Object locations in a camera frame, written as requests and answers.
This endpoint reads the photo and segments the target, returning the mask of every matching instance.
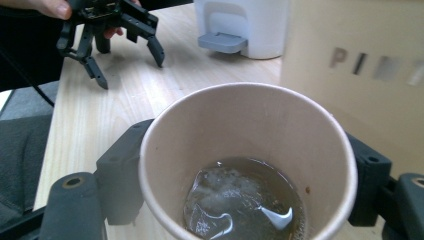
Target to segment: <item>cup rim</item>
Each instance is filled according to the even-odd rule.
[[[160,224],[165,228],[165,230],[168,231],[174,237],[178,239],[185,239],[185,240],[200,239],[194,234],[184,229],[179,224],[177,224],[174,220],[172,220],[161,208],[161,206],[158,204],[158,201],[154,197],[153,191],[150,188],[150,185],[148,184],[149,181],[146,177],[147,176],[147,172],[145,168],[146,160],[143,157],[145,155],[144,153],[147,151],[146,140],[149,139],[150,135],[152,135],[152,132],[154,128],[156,127],[156,125],[159,124],[159,122],[174,106],[181,104],[182,102],[187,101],[187,99],[193,98],[204,92],[214,91],[220,88],[231,88],[231,87],[238,87],[238,86],[257,86],[257,87],[263,87],[263,88],[278,89],[280,91],[284,91],[288,94],[291,94],[297,98],[300,98],[301,100],[307,102],[308,104],[313,105],[318,111],[320,111],[321,114],[323,114],[329,120],[331,125],[337,131],[338,133],[337,135],[340,138],[340,141],[342,143],[345,159],[348,162],[347,177],[346,177],[347,185],[346,185],[346,188],[342,197],[342,201],[341,201],[344,204],[339,206],[339,208],[335,211],[335,213],[333,214],[333,217],[328,221],[326,226],[320,232],[318,232],[316,236],[314,237],[314,239],[316,240],[331,239],[340,230],[342,225],[345,223],[345,221],[349,217],[350,212],[355,203],[355,199],[356,199],[358,176],[357,176],[356,161],[355,161],[354,153],[350,145],[349,139],[345,131],[343,130],[341,125],[337,122],[337,120],[333,117],[333,115],[329,113],[324,107],[319,105],[317,102],[291,89],[275,86],[275,85],[270,85],[270,84],[264,84],[264,83],[237,82],[237,83],[226,83],[226,84],[219,84],[219,85],[215,85],[211,87],[206,87],[178,99],[177,101],[169,105],[164,111],[162,111],[159,114],[159,116],[152,122],[152,124],[150,125],[150,127],[148,128],[144,136],[144,140],[142,142],[141,149],[140,149],[140,161],[138,166],[141,191],[143,193],[143,197],[150,211],[153,213],[155,218],[160,222]]]

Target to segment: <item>human hand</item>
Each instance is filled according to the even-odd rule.
[[[71,6],[66,0],[0,0],[0,5],[38,12],[54,18],[67,20],[71,17]]]

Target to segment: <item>paper cup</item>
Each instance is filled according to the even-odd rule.
[[[330,239],[348,218],[357,170],[335,119],[307,97],[281,87],[235,83],[188,95],[166,109],[141,147],[141,188],[159,222],[178,239],[186,196],[199,170],[230,157],[275,166],[303,202],[308,239]]]

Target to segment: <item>screw hole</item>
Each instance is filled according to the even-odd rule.
[[[67,189],[76,188],[76,187],[80,186],[83,182],[84,182],[84,178],[73,177],[73,178],[70,178],[70,179],[66,180],[65,182],[63,182],[62,187],[67,188]]]
[[[378,158],[376,158],[376,157],[368,157],[368,160],[369,161],[371,161],[371,162],[379,162],[380,160],[378,159]]]

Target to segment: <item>finger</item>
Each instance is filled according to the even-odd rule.
[[[133,2],[133,3],[137,4],[138,6],[140,6],[140,7],[141,7],[141,3],[140,3],[140,1],[139,1],[139,0],[131,0],[131,2]]]
[[[117,32],[116,28],[108,28],[103,32],[103,36],[106,39],[111,39],[113,37],[113,35],[115,35],[115,33]]]
[[[122,28],[118,28],[116,29],[116,34],[118,34],[119,36],[124,35],[124,31],[122,31]]]
[[[39,12],[49,17],[67,20],[72,14],[71,6],[65,0],[42,0],[34,2],[34,5]]]

